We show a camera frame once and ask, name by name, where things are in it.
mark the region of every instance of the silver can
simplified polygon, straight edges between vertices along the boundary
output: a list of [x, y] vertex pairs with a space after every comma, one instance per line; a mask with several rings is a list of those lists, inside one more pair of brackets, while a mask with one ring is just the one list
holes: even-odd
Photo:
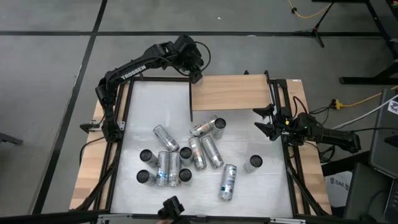
[[150, 173], [148, 170], [140, 170], [137, 173], [137, 181], [142, 184], [152, 186], [156, 182], [156, 176]]
[[223, 137], [224, 128], [226, 126], [226, 122], [223, 118], [217, 118], [214, 122], [213, 130], [211, 131], [211, 135], [215, 139], [220, 139]]
[[181, 160], [179, 152], [170, 153], [170, 168], [169, 168], [169, 186], [176, 187], [180, 184], [180, 177], [178, 176], [181, 169]]
[[193, 163], [197, 169], [205, 169], [206, 168], [206, 159], [203, 154], [203, 150], [201, 149], [201, 144], [198, 137], [192, 137], [189, 140], [189, 144], [192, 148], [192, 157]]
[[169, 152], [159, 152], [157, 156], [157, 174], [156, 184], [159, 186], [167, 186], [167, 179], [169, 178]]
[[214, 144], [211, 136], [203, 137], [200, 142], [207, 156], [209, 157], [211, 166], [213, 166], [213, 168], [219, 168], [224, 165], [223, 158], [221, 158], [221, 155], [218, 152], [216, 144]]
[[142, 162], [145, 162], [150, 167], [157, 166], [157, 158], [149, 149], [142, 150], [139, 154], [139, 158]]
[[213, 129], [214, 122], [216, 119], [217, 116], [214, 115], [206, 123], [196, 125], [190, 130], [191, 134], [195, 137], [199, 137], [206, 134], [207, 132]]
[[177, 151], [180, 148], [178, 143], [169, 134], [167, 134], [166, 129], [163, 128], [162, 125], [156, 126], [154, 128], [154, 133], [169, 152]]
[[192, 172], [188, 169], [180, 170], [178, 175], [180, 177], [181, 183], [185, 185], [190, 185], [192, 183]]
[[223, 200], [232, 200], [236, 179], [236, 166], [226, 164], [223, 173], [223, 180], [221, 181], [220, 198]]
[[253, 155], [244, 164], [243, 168], [246, 172], [253, 173], [262, 165], [262, 158], [259, 155]]
[[190, 166], [193, 161], [192, 149], [189, 147], [183, 147], [180, 149], [180, 157], [183, 165]]

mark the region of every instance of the wooden board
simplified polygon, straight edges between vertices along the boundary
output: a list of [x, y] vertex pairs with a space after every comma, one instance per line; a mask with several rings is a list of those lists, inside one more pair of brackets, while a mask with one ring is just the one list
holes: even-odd
[[[267, 88], [268, 90], [265, 76], [264, 75], [261, 76], [264, 78], [259, 78], [257, 76], [256, 78], [257, 80], [264, 79], [262, 81], [263, 83], [265, 83], [264, 88]], [[232, 76], [229, 75], [224, 75], [223, 77], [224, 79], [227, 80], [229, 80], [230, 77], [233, 78]], [[289, 91], [290, 103], [293, 103], [292, 97], [297, 96], [299, 99], [303, 101], [304, 105], [307, 106], [307, 101], [305, 99], [305, 93], [301, 80], [287, 80], [287, 86]], [[123, 101], [120, 110], [121, 113], [123, 112], [124, 104], [126, 102], [127, 87], [128, 85], [126, 85], [124, 88]], [[279, 93], [281, 98], [281, 104], [284, 105], [283, 92], [280, 91]], [[266, 104], [268, 105], [270, 102], [268, 91], [266, 91], [265, 95], [267, 95]], [[301, 112], [302, 110], [303, 109], [300, 106], [298, 106], [298, 113]], [[102, 115], [103, 115], [102, 107], [99, 103], [97, 103], [93, 119], [99, 120], [102, 118]], [[96, 138], [100, 138], [101, 136], [102, 136], [101, 131], [90, 133], [88, 135], [87, 141], [92, 141]], [[76, 208], [77, 206], [79, 206], [84, 201], [84, 199], [90, 194], [95, 185], [98, 183], [98, 179], [101, 172], [101, 166], [104, 158], [105, 147], [106, 147], [105, 140], [98, 141], [86, 147], [83, 154], [83, 161], [80, 166], [70, 208]], [[300, 149], [300, 156], [302, 160], [302, 167], [303, 167], [306, 186], [308, 187], [309, 191], [311, 192], [315, 200], [322, 206], [322, 208], [326, 212], [331, 213], [328, 195], [326, 192], [326, 185], [323, 179], [322, 168], [318, 158], [317, 149], [309, 144], [300, 146], [299, 149]], [[100, 203], [100, 208], [104, 208], [104, 201], [106, 200], [107, 189], [108, 187], [105, 186], [102, 200]], [[299, 213], [303, 213], [300, 191], [298, 188], [295, 188], [295, 191], [297, 196]]]
[[192, 110], [265, 108], [271, 102], [265, 75], [213, 75], [192, 85]]

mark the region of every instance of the table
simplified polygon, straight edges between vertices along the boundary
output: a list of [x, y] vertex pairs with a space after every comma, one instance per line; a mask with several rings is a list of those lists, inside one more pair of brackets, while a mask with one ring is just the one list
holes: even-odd
[[[301, 80], [287, 80], [287, 87], [289, 91], [290, 102], [293, 102], [292, 100], [293, 96], [297, 96], [303, 101], [304, 105], [307, 106], [307, 101], [305, 99], [305, 93]], [[127, 91], [128, 91], [128, 84], [126, 84], [123, 90], [120, 91], [123, 93], [123, 95], [121, 97], [121, 107], [119, 110], [119, 117], [121, 117], [121, 114], [123, 113], [124, 107], [126, 105]], [[281, 99], [281, 104], [283, 106], [284, 96], [282, 90], [280, 90], [280, 99]], [[100, 106], [99, 103], [97, 103], [93, 119], [100, 120], [102, 116], [103, 116], [102, 107]], [[92, 141], [94, 139], [100, 138], [101, 136], [102, 136], [101, 131], [90, 132], [87, 141]], [[83, 154], [83, 159], [81, 162], [78, 177], [76, 180], [75, 190], [70, 203], [70, 208], [76, 208], [77, 206], [79, 206], [97, 184], [101, 173], [101, 167], [104, 161], [105, 148], [106, 148], [106, 141], [104, 139], [94, 142], [93, 144], [90, 144], [86, 147]], [[325, 181], [323, 179], [322, 168], [318, 158], [317, 149], [309, 144], [300, 146], [299, 149], [302, 161], [303, 176], [305, 179], [306, 186], [309, 189], [309, 191], [312, 193], [315, 200], [317, 200], [317, 202], [322, 206], [322, 208], [328, 213], [331, 213], [330, 204], [328, 201], [328, 195], [326, 192]], [[114, 146], [112, 148], [110, 155], [111, 159], [113, 158], [115, 150], [116, 147]], [[108, 195], [108, 188], [109, 188], [109, 181], [104, 187], [101, 201], [99, 202], [100, 209], [105, 208], [105, 201]], [[295, 192], [297, 198], [298, 212], [303, 213], [301, 194], [297, 187], [295, 188]]]

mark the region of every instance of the label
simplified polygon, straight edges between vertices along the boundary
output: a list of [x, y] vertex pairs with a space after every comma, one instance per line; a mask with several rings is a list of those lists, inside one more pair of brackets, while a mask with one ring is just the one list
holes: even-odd
[[398, 115], [398, 102], [391, 100], [388, 104], [388, 111]]

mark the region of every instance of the energy drink can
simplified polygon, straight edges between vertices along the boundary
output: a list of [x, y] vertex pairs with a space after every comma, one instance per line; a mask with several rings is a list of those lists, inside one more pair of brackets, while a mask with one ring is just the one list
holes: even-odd
[[164, 147], [169, 150], [169, 152], [174, 152], [180, 148], [178, 143], [166, 132], [166, 129], [162, 125], [158, 125], [154, 128], [154, 133], [157, 138], [163, 143]]
[[226, 126], [226, 122], [223, 118], [217, 118], [214, 122], [213, 130], [211, 131], [211, 135], [215, 139], [220, 139], [223, 137], [224, 128]]
[[145, 162], [150, 167], [157, 166], [157, 158], [149, 149], [142, 150], [139, 154], [139, 158], [142, 162]]
[[256, 169], [258, 169], [262, 165], [262, 159], [261, 156], [258, 155], [253, 155], [250, 157], [249, 160], [247, 160], [243, 164], [243, 168], [246, 172], [253, 173]]
[[148, 170], [140, 170], [137, 173], [137, 180], [142, 184], [152, 186], [156, 182], [156, 176], [150, 173]]
[[183, 165], [190, 166], [192, 164], [192, 150], [189, 147], [180, 149], [180, 157]]
[[206, 159], [201, 149], [199, 138], [192, 137], [188, 141], [192, 148], [192, 157], [195, 167], [199, 170], [206, 169]]
[[167, 186], [167, 179], [169, 178], [169, 152], [159, 152], [157, 156], [157, 175], [156, 184], [158, 186]]
[[169, 186], [176, 187], [180, 184], [180, 177], [178, 176], [181, 169], [181, 160], [179, 152], [170, 153], [170, 168], [169, 168]]
[[207, 132], [213, 129], [214, 122], [216, 119], [217, 116], [214, 115], [206, 123], [196, 125], [190, 130], [191, 134], [195, 137], [199, 137], [206, 134]]
[[236, 179], [236, 166], [226, 164], [223, 173], [223, 180], [221, 181], [220, 198], [223, 200], [232, 200]]
[[211, 166], [213, 166], [213, 168], [219, 168], [224, 165], [223, 158], [221, 158], [221, 155], [218, 152], [218, 149], [214, 144], [211, 136], [203, 137], [200, 141], [207, 156], [210, 159]]
[[190, 185], [192, 182], [192, 172], [188, 169], [182, 169], [179, 173], [182, 184]]

